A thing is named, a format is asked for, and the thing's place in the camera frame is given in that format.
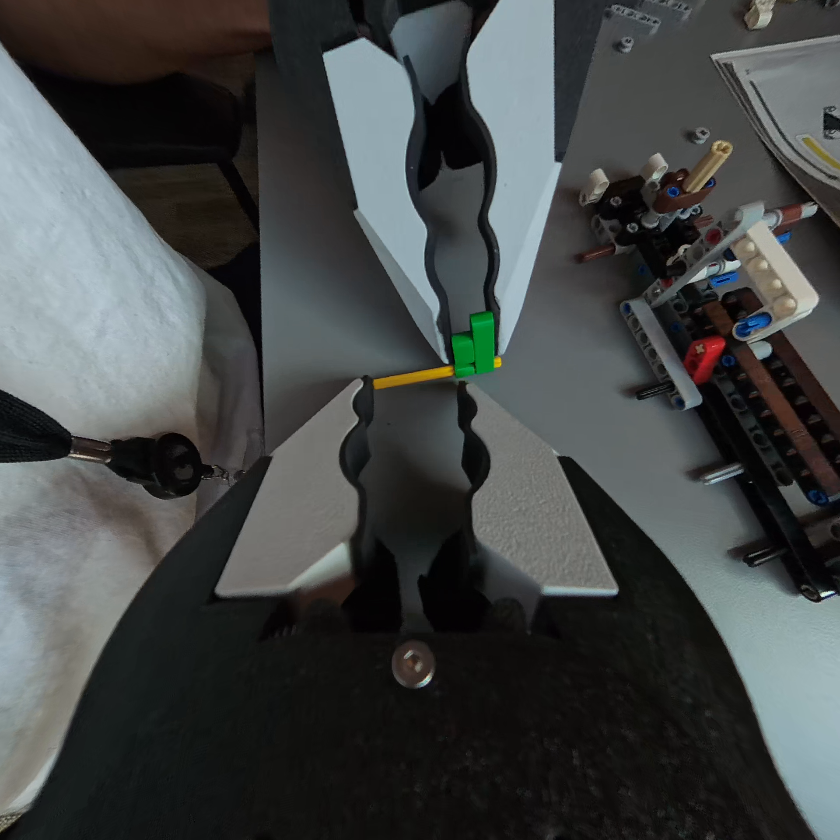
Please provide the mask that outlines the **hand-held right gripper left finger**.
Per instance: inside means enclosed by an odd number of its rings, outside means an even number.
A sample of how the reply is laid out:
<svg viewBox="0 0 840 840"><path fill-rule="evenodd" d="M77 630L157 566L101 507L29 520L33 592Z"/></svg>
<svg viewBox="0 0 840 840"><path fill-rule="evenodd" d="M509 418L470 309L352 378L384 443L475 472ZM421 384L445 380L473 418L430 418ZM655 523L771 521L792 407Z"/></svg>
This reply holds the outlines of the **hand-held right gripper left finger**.
<svg viewBox="0 0 840 840"><path fill-rule="evenodd" d="M370 377L352 381L274 450L216 596L352 592L375 547L361 480L374 396Z"/></svg>

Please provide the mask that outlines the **person in white shirt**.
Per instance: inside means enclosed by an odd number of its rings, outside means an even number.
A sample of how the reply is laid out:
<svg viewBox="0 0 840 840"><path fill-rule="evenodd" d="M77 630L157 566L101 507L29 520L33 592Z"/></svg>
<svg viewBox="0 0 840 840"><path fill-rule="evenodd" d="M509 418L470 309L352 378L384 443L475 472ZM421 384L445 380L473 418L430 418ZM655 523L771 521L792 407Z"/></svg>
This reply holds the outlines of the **person in white shirt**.
<svg viewBox="0 0 840 840"><path fill-rule="evenodd" d="M262 445L234 295L154 231L2 48L2 390L73 434L185 435L235 473ZM159 500L73 459L2 465L2 826L56 761L137 591L221 482Z"/></svg>

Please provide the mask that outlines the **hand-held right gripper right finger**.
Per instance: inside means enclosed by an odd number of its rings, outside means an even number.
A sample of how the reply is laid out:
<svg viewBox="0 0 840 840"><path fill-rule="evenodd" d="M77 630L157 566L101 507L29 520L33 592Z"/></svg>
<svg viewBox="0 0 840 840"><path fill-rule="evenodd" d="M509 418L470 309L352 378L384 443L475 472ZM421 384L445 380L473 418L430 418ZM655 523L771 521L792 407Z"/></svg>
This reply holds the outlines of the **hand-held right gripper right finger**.
<svg viewBox="0 0 840 840"><path fill-rule="evenodd" d="M526 614L552 598L612 599L618 584L551 445L474 383L457 388L468 484L468 575Z"/></svg>

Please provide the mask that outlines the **green lego piece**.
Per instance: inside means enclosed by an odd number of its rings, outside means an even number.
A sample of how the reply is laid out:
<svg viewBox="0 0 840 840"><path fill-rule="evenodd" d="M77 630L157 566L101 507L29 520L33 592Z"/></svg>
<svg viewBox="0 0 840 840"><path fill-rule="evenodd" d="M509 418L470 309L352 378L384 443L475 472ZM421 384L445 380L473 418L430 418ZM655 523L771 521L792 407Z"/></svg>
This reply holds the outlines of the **green lego piece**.
<svg viewBox="0 0 840 840"><path fill-rule="evenodd" d="M456 378L483 375L496 365L496 322L491 311L469 317L469 331L457 332L451 339Z"/></svg>

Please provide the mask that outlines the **lego instruction booklet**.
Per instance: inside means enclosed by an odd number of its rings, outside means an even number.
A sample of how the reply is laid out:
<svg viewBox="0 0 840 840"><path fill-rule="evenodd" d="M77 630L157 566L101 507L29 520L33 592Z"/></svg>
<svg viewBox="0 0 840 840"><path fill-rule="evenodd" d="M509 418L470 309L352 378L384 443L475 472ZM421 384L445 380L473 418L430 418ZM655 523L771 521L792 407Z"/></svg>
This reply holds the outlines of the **lego instruction booklet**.
<svg viewBox="0 0 840 840"><path fill-rule="evenodd" d="M839 225L839 36L710 59L765 147Z"/></svg>

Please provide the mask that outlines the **black badge reel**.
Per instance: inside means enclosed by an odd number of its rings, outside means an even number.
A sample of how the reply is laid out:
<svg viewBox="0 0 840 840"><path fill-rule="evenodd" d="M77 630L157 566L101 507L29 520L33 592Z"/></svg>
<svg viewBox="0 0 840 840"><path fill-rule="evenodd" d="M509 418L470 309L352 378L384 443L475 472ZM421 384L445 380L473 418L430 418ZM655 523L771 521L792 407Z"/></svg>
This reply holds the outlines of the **black badge reel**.
<svg viewBox="0 0 840 840"><path fill-rule="evenodd" d="M161 500L188 497L204 481L231 486L245 473L205 464L194 443L177 433L113 440L106 467Z"/></svg>

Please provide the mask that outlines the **black chair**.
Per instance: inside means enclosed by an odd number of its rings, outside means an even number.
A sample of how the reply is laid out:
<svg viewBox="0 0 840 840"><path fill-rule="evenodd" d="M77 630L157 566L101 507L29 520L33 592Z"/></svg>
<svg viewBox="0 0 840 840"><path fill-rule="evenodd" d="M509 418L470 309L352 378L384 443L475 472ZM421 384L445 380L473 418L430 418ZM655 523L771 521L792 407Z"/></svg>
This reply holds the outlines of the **black chair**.
<svg viewBox="0 0 840 840"><path fill-rule="evenodd" d="M259 230L257 203L235 165L244 120L230 90L184 73L109 85L21 68L104 169L215 165Z"/></svg>

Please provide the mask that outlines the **person's left forearm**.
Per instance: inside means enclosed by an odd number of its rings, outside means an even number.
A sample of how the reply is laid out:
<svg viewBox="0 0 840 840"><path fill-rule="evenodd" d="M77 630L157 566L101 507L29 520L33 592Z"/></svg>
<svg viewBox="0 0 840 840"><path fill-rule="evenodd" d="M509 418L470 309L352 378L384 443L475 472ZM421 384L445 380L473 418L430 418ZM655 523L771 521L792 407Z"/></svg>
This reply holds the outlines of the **person's left forearm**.
<svg viewBox="0 0 840 840"><path fill-rule="evenodd" d="M65 77L128 84L270 47L264 1L2 1L16 60Z"/></svg>

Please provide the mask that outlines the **partly built lego model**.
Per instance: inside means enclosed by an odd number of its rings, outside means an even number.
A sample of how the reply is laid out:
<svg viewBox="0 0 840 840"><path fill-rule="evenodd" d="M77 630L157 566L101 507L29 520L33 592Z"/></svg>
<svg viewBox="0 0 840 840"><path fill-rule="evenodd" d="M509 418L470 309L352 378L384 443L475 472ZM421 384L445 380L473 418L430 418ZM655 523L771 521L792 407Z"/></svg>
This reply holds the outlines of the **partly built lego model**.
<svg viewBox="0 0 840 840"><path fill-rule="evenodd" d="M820 300L786 245L821 207L705 214L731 152L719 140L690 170L653 154L620 180L595 168L579 204L598 246L575 260L634 258L644 288L618 310L654 377L635 398L698 415L728 462L697 480L735 480L765 537L742 562L779 560L799 595L824 602L839 593L838 405L784 333Z"/></svg>

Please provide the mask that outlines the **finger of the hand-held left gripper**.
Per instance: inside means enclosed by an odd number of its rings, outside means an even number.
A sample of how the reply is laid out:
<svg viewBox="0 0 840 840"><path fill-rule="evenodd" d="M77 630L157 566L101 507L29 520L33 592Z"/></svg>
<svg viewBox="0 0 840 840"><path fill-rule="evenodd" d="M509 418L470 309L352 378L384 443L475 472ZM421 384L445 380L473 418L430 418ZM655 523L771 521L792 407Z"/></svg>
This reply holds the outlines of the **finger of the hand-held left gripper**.
<svg viewBox="0 0 840 840"><path fill-rule="evenodd" d="M367 38L322 56L350 177L353 215L416 326L449 362L448 304L416 207L423 111L413 69Z"/></svg>
<svg viewBox="0 0 840 840"><path fill-rule="evenodd" d="M498 349L518 323L561 172L554 147L554 2L499 1L467 50L472 105L493 147L488 222L499 267Z"/></svg>

